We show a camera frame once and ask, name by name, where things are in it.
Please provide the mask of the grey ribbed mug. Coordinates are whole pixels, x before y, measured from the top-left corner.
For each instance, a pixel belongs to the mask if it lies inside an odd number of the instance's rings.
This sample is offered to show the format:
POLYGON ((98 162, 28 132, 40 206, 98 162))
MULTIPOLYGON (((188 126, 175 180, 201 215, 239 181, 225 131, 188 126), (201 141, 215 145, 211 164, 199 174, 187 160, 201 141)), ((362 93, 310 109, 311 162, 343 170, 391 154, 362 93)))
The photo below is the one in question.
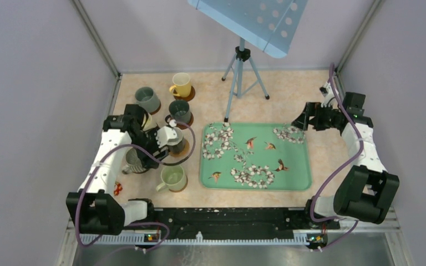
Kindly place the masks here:
POLYGON ((135 101, 147 112, 155 110, 161 102, 151 87, 141 87, 135 92, 135 101))

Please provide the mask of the black white-lined mug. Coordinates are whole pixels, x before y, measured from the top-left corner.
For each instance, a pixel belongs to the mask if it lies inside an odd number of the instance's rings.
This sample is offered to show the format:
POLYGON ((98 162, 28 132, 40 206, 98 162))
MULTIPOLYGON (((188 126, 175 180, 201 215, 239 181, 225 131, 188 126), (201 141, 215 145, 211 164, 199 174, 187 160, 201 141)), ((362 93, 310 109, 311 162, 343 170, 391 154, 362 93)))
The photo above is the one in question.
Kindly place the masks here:
POLYGON ((173 141, 170 141, 168 143, 168 148, 171 155, 177 156, 184 151, 186 146, 186 140, 181 129, 175 127, 174 130, 176 132, 176 136, 173 141))

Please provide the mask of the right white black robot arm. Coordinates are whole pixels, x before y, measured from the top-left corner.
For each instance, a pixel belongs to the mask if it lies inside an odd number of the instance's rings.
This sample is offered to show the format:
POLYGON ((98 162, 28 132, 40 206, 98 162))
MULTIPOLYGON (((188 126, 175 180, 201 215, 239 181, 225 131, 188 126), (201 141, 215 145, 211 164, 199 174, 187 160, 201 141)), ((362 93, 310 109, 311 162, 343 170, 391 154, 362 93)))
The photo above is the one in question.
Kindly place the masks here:
POLYGON ((365 95, 347 93, 343 110, 330 104, 307 102, 292 126, 306 131, 337 129, 346 143, 351 168, 333 196, 323 197, 320 187, 307 202, 303 221, 318 228, 325 221, 352 218, 381 224, 399 188, 399 177, 387 171, 373 141, 373 122, 364 116, 365 95))

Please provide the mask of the dark brown wooden coaster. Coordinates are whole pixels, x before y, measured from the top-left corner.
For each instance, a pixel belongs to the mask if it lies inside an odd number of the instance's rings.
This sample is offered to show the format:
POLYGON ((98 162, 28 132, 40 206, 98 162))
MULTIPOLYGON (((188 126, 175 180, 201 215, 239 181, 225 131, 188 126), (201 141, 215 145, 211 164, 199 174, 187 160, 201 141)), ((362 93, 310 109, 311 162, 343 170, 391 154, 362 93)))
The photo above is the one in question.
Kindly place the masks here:
POLYGON ((195 97, 195 95, 196 95, 196 91, 195 91, 195 88, 193 87, 193 86, 191 86, 191 92, 190 92, 190 94, 189 94, 189 96, 187 96, 187 97, 180 97, 180 96, 174 96, 174 98, 176 99, 176 100, 185 100, 185 101, 190 101, 190 100, 192 100, 194 97, 195 97))
MULTIPOLYGON (((165 117, 165 122, 167 123, 167 124, 169 124, 170 123, 170 121, 173 121, 174 120, 174 118, 171 116, 171 115, 168 115, 168 116, 166 116, 165 117)), ((193 124, 193 122, 194 122, 194 115, 193 114, 191 114, 191 118, 190 118, 190 121, 189 122, 187 122, 186 124, 188 125, 188 126, 191 126, 192 124, 193 124)), ((185 129, 187 129, 187 126, 185 126, 184 124, 180 124, 178 121, 176 121, 176 125, 175 125, 176 127, 178 127, 178 128, 180 128, 181 130, 185 130, 185 129)))
POLYGON ((156 114, 156 113, 157 113, 157 112, 159 112, 159 110, 161 109, 161 106, 162 106, 162 103, 161 103, 161 102, 159 102, 158 107, 157 107, 155 110, 150 111, 150 112, 149 112, 149 114, 150 114, 150 115, 154 115, 154 114, 156 114))

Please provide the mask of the light woven rattan coaster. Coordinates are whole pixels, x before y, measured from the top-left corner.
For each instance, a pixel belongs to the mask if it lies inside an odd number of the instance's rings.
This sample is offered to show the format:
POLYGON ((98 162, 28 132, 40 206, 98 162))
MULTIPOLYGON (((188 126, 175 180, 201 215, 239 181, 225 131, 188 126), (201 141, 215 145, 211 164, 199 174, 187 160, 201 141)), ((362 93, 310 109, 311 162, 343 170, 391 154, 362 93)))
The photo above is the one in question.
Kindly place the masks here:
POLYGON ((182 139, 178 144, 169 146, 169 155, 172 157, 183 157, 190 150, 190 143, 187 139, 182 139))

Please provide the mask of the grey striped mug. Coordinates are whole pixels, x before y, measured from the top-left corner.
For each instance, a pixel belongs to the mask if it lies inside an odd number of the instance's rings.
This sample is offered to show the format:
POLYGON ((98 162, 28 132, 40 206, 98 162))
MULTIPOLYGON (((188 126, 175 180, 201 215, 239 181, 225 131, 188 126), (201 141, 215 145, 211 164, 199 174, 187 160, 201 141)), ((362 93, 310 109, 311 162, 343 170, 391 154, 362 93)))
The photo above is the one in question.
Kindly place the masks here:
POLYGON ((125 165, 121 169, 122 174, 142 174, 148 172, 149 168, 145 166, 141 160, 142 155, 145 154, 141 151, 138 151, 136 148, 131 148, 128 150, 125 153, 125 165))

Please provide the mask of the cream mug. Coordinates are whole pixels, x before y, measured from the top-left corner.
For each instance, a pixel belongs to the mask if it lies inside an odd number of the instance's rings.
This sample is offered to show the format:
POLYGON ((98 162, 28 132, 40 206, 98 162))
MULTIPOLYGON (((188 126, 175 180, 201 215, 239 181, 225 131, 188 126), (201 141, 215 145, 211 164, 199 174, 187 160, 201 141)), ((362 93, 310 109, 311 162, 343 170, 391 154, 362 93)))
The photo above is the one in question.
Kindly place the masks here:
POLYGON ((142 123, 141 123, 142 131, 147 132, 147 131, 152 130, 156 127, 158 127, 158 123, 153 119, 152 115, 147 112, 143 116, 143 120, 142 120, 142 123))

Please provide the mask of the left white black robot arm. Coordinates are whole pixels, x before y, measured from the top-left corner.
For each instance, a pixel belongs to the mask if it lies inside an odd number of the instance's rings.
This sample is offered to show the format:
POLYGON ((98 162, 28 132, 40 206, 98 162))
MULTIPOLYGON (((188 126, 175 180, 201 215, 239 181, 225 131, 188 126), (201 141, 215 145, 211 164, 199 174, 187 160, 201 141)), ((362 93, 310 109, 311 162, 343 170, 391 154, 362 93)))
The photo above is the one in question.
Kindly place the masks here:
POLYGON ((136 145, 135 161, 143 171, 158 168, 167 155, 167 144, 178 137, 169 125, 159 127, 139 105, 129 104, 122 115, 110 115, 103 122, 99 150, 88 176, 76 192, 68 193, 65 204, 75 227, 83 234, 118 235, 135 222, 142 229, 155 224, 155 213, 146 199, 120 204, 115 200, 115 182, 123 168, 125 154, 136 145))

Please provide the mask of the light green mug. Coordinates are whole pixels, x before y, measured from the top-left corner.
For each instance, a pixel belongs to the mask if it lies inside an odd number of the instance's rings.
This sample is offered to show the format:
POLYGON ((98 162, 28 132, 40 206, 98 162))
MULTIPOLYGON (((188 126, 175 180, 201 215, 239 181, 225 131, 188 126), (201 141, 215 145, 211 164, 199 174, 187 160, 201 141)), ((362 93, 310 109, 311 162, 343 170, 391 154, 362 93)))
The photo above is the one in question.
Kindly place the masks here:
POLYGON ((161 183, 157 185, 156 192, 168 189, 171 192, 183 191, 188 183, 184 168, 180 165, 165 166, 161 171, 161 183))

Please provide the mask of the green floral serving tray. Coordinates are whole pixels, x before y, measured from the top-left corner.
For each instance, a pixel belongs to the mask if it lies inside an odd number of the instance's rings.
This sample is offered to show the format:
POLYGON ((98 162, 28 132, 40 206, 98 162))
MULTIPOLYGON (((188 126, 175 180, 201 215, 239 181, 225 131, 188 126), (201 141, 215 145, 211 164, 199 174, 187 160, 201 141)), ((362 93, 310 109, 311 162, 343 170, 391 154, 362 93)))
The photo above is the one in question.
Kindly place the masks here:
POLYGON ((200 155, 206 188, 305 191, 312 184, 305 132, 291 124, 210 123, 200 155))

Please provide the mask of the yellow mug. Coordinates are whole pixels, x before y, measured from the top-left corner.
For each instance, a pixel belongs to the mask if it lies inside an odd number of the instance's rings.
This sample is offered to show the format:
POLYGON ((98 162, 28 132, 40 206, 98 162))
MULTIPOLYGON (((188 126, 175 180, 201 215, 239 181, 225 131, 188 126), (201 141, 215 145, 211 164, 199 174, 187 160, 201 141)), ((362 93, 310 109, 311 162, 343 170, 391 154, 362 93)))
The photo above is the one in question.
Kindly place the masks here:
POLYGON ((173 85, 169 92, 175 97, 186 98, 191 94, 191 78, 188 73, 176 73, 172 78, 173 85))

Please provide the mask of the dark grey mug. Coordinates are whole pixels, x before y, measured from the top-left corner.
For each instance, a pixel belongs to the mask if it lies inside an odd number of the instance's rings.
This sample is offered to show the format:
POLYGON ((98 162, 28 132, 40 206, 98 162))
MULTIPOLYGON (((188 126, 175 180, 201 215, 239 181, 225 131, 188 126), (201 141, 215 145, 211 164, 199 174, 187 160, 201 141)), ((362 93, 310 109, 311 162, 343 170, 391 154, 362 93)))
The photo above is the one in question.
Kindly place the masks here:
POLYGON ((165 122, 176 120, 188 124, 192 119, 190 105, 185 100, 174 100, 169 104, 169 114, 165 117, 165 122))

